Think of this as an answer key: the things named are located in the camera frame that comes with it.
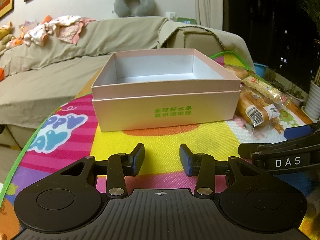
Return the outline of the pile of baby clothes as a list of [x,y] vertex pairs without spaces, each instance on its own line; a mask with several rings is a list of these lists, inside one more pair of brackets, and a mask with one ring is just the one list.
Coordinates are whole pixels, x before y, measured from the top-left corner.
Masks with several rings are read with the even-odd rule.
[[13,37],[11,33],[1,35],[1,46],[5,49],[22,44],[30,46],[32,43],[44,46],[49,36],[66,43],[77,44],[82,29],[94,21],[92,18],[82,16],[65,15],[52,18],[48,15],[41,23],[26,21],[20,25],[21,34],[18,37]]

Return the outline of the white wall socket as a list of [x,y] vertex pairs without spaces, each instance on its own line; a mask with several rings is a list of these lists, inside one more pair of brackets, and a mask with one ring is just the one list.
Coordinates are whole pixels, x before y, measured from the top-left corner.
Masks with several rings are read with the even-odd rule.
[[176,21],[176,12],[166,12],[165,16],[170,21]]

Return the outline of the cracker bar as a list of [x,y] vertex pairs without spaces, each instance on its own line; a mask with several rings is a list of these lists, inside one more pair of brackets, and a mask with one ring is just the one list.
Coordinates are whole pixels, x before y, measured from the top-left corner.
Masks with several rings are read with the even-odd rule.
[[276,105],[282,105],[286,107],[291,102],[290,96],[285,95],[277,88],[255,76],[250,75],[242,79],[242,83],[255,89],[257,92],[270,99]]

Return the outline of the yellow plush toy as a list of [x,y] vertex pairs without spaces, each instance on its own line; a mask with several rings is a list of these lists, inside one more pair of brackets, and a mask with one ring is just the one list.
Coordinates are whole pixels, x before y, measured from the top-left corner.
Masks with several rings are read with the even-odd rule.
[[12,29],[13,27],[11,22],[0,27],[0,51],[5,50],[7,43],[12,40]]

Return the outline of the round packaged bun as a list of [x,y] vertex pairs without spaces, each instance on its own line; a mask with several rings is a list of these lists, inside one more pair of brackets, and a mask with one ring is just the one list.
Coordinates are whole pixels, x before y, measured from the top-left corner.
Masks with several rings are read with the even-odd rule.
[[234,66],[234,65],[224,65],[224,68],[228,70],[233,75],[237,76],[239,79],[243,80],[251,75],[251,71],[246,70],[245,68]]

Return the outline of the white ribbed plant pot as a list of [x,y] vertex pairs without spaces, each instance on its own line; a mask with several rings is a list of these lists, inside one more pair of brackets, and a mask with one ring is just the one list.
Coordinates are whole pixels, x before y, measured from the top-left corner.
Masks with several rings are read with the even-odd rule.
[[311,119],[318,120],[320,115],[320,87],[313,81],[310,82],[310,90],[304,112],[310,116]]

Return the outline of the grey neck pillow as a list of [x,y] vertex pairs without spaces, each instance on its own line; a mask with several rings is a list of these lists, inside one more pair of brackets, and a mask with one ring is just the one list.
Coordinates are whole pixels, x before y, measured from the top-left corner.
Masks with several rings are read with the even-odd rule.
[[156,7],[155,0],[115,0],[114,13],[118,17],[151,16]]

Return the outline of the beige sofa with cover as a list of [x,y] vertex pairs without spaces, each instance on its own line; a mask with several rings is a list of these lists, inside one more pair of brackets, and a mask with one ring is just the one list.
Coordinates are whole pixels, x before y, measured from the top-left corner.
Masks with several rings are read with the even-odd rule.
[[164,17],[89,22],[77,44],[50,36],[44,46],[20,45],[1,55],[1,144],[22,148],[41,122],[73,99],[116,51],[194,48],[207,56],[233,51],[253,60],[238,35]]

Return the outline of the green digital clock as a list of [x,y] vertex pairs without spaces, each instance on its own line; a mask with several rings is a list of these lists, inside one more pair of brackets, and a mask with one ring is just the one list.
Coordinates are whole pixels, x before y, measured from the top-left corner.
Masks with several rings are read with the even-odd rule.
[[193,18],[184,18],[184,17],[178,17],[176,19],[176,22],[185,23],[185,24],[197,24],[197,21]]

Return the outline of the packaged bread roll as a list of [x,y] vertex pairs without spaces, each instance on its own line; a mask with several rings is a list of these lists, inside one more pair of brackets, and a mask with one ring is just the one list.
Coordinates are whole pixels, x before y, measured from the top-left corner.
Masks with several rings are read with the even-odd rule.
[[256,128],[272,126],[279,134],[284,132],[279,122],[280,107],[257,90],[246,85],[240,86],[236,115],[247,121],[254,131]]

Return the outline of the pink cardboard box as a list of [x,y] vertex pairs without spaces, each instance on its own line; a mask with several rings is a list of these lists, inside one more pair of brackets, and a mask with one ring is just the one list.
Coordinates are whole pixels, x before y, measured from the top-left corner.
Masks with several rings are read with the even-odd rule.
[[103,132],[232,119],[240,79],[195,49],[113,53],[92,85]]

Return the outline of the white curtain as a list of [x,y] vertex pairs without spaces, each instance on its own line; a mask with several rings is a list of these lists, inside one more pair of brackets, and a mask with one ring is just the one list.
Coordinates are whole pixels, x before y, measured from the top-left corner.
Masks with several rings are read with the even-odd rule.
[[223,0],[195,0],[196,20],[199,25],[223,28]]

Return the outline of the colourful play mat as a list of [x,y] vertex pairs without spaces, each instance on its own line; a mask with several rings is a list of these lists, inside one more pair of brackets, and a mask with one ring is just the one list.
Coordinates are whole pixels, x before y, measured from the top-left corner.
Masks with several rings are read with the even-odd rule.
[[255,129],[235,115],[225,122],[103,133],[95,117],[92,95],[86,91],[59,107],[29,136],[1,191],[1,239],[12,239],[21,230],[13,208],[18,193],[84,156],[105,160],[115,153],[130,152],[142,143],[144,163],[138,176],[126,178],[128,190],[193,189],[196,179],[184,174],[179,161],[181,144],[194,152],[226,160],[237,155],[242,142],[283,141],[286,128],[308,122],[300,109],[289,105],[280,111],[277,121]]

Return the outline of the orange toy ball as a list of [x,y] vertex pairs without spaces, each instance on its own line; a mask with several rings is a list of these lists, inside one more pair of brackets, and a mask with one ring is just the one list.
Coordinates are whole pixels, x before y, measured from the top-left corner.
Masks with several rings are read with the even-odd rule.
[[4,80],[4,78],[5,78],[4,70],[0,68],[0,81]]

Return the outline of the blue plastic bucket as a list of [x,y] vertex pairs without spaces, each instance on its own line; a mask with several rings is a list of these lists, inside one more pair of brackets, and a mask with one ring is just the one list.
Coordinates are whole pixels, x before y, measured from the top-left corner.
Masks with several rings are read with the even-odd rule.
[[264,78],[266,70],[268,69],[268,66],[264,65],[264,64],[260,64],[260,63],[254,63],[254,67],[255,67],[255,73],[261,77]]

